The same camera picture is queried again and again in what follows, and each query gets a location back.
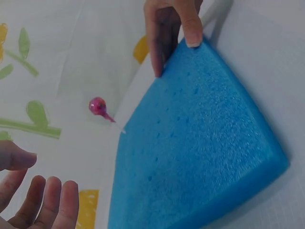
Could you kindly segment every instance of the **blue foam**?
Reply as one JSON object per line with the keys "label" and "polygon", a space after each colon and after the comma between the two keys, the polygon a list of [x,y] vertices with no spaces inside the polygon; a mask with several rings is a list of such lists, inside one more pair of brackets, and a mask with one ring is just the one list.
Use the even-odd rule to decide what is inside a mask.
{"label": "blue foam", "polygon": [[109,229],[197,229],[289,166],[254,102],[207,42],[178,45],[125,130]]}

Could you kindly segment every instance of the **white fabric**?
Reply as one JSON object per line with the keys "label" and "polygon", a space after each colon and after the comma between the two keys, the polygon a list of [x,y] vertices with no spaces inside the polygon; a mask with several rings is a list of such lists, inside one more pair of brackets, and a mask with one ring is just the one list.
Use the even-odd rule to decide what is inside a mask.
{"label": "white fabric", "polygon": [[115,114],[140,66],[132,52],[145,34],[142,15],[141,4],[120,0],[0,1],[0,24],[8,27],[3,48],[19,55],[24,27],[31,45],[26,61],[39,72],[33,77],[4,54],[0,70],[8,64],[14,69],[0,80],[0,119],[31,124],[25,108],[29,101],[39,100],[50,126],[62,129],[57,140],[0,125],[16,144],[38,154],[37,164],[1,216],[16,213],[34,175],[72,179],[80,190],[99,188],[110,124],[93,116],[88,104],[101,96],[109,114]]}

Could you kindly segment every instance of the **fingernail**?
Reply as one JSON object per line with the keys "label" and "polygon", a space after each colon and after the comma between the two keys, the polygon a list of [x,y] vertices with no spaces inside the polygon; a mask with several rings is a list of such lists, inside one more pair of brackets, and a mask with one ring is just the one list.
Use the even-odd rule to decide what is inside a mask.
{"label": "fingernail", "polygon": [[30,153],[30,152],[28,152],[31,156],[37,156],[37,154],[36,153]]}
{"label": "fingernail", "polygon": [[189,48],[195,48],[201,45],[203,36],[197,33],[188,34],[186,37],[186,45]]}

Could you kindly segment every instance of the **green stem print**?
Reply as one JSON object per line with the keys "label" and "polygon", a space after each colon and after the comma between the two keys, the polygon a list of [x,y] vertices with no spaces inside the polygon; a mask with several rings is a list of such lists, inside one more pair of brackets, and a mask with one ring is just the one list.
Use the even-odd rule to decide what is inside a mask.
{"label": "green stem print", "polygon": [[39,72],[32,65],[30,65],[25,59],[23,59],[22,57],[14,54],[13,52],[11,52],[9,50],[5,50],[5,54],[7,54],[9,57],[13,58],[14,60],[18,61],[34,77],[37,77],[39,75]]}
{"label": "green stem print", "polygon": [[42,103],[39,101],[30,101],[27,104],[26,111],[33,124],[0,118],[0,127],[21,130],[56,139],[60,138],[61,129],[48,126],[49,122]]}

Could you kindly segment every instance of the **yellow flower print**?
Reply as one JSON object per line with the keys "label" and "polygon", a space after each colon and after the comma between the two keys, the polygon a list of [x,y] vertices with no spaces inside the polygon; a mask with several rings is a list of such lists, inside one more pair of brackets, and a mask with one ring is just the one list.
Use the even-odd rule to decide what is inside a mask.
{"label": "yellow flower print", "polygon": [[146,36],[143,36],[133,50],[133,57],[138,61],[139,64],[142,64],[148,52],[147,38]]}
{"label": "yellow flower print", "polygon": [[5,23],[0,24],[0,63],[3,60],[4,49],[2,45],[5,42],[6,34],[8,33],[8,27]]}
{"label": "yellow flower print", "polygon": [[95,211],[99,198],[98,190],[83,190],[79,193],[80,210],[76,229],[94,229]]}

